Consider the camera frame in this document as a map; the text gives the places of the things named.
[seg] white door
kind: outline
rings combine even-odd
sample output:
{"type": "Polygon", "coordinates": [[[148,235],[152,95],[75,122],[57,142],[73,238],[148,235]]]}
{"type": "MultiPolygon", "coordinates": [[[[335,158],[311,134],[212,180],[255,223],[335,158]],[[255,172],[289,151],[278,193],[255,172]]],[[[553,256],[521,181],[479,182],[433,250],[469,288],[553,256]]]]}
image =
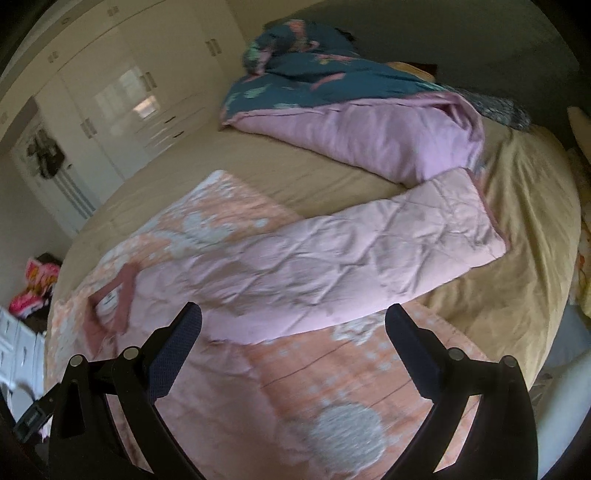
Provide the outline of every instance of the white door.
{"type": "Polygon", "coordinates": [[[89,134],[125,179],[150,159],[134,134],[160,110],[127,43],[113,28],[60,71],[89,134]]]}
{"type": "Polygon", "coordinates": [[[202,92],[219,106],[230,83],[212,57],[199,18],[187,0],[165,0],[118,28],[163,110],[202,92]]]}
{"type": "Polygon", "coordinates": [[[37,94],[41,116],[50,135],[90,191],[104,203],[123,184],[123,179],[99,144],[85,132],[66,86],[54,76],[37,94]]]}

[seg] clothing label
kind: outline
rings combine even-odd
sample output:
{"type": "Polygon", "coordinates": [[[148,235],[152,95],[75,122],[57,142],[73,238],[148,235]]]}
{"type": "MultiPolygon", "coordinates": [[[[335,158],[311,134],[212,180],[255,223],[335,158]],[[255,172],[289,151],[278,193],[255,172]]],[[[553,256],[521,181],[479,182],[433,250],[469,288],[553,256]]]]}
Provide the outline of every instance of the clothing label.
{"type": "Polygon", "coordinates": [[[110,291],[107,296],[96,305],[96,314],[98,316],[105,316],[112,313],[119,304],[119,292],[123,285],[119,285],[114,290],[110,291]]]}

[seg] wall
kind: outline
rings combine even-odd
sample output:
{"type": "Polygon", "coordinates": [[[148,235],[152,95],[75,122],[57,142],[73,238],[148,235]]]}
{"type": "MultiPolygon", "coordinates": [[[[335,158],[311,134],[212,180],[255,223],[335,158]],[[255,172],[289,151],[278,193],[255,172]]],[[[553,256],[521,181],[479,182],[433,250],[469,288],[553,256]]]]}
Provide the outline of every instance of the wall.
{"type": "Polygon", "coordinates": [[[262,33],[263,25],[287,17],[319,0],[226,0],[247,42],[262,33]]]}
{"type": "Polygon", "coordinates": [[[63,258],[71,243],[8,156],[0,157],[0,305],[23,289],[29,257],[50,252],[63,258]]]}

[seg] cabinet handle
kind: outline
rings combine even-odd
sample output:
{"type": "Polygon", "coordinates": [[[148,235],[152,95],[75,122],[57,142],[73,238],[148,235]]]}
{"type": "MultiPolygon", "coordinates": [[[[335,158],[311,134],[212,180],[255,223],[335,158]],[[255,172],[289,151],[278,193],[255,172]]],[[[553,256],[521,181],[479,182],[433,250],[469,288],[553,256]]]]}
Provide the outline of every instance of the cabinet handle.
{"type": "Polygon", "coordinates": [[[98,132],[96,131],[95,126],[93,125],[92,121],[90,120],[90,118],[87,118],[85,120],[86,125],[88,127],[88,130],[90,131],[91,134],[96,135],[98,132]]]}
{"type": "Polygon", "coordinates": [[[144,88],[146,89],[146,92],[151,92],[152,91],[152,87],[150,86],[150,84],[148,83],[148,80],[146,80],[146,77],[143,75],[139,76],[139,79],[142,81],[142,83],[144,84],[144,88]]]}
{"type": "Polygon", "coordinates": [[[216,51],[213,49],[212,43],[209,40],[207,40],[205,42],[205,45],[207,45],[207,47],[209,48],[209,53],[212,54],[212,57],[215,57],[216,56],[216,51]]]}
{"type": "Polygon", "coordinates": [[[156,85],[156,82],[154,81],[154,77],[152,77],[152,74],[150,72],[146,72],[146,78],[148,79],[152,88],[158,88],[158,85],[156,85]]]}
{"type": "Polygon", "coordinates": [[[217,43],[217,40],[215,38],[212,38],[210,40],[210,42],[212,43],[212,45],[215,47],[216,49],[216,53],[219,55],[222,52],[222,49],[220,48],[219,43],[217,43]]]}
{"type": "Polygon", "coordinates": [[[88,127],[86,126],[86,121],[83,121],[80,124],[80,127],[82,128],[82,131],[84,132],[84,134],[88,137],[88,138],[92,138],[92,135],[90,134],[90,132],[88,131],[88,127]]]}

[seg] beige fitted sheet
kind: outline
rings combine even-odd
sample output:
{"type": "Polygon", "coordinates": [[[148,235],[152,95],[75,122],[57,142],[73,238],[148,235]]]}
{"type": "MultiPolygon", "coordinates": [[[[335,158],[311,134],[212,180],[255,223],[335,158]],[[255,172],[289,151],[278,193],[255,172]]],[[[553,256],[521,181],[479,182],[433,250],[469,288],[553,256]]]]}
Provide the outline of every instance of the beige fitted sheet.
{"type": "MultiPolygon", "coordinates": [[[[483,189],[511,249],[419,300],[490,358],[517,357],[533,383],[556,334],[573,273],[580,206],[566,152],[545,129],[517,132],[484,119],[483,189]]],[[[75,239],[55,296],[65,299],[115,245],[214,170],[312,217],[404,191],[374,174],[216,123],[128,180],[75,239]]]]}

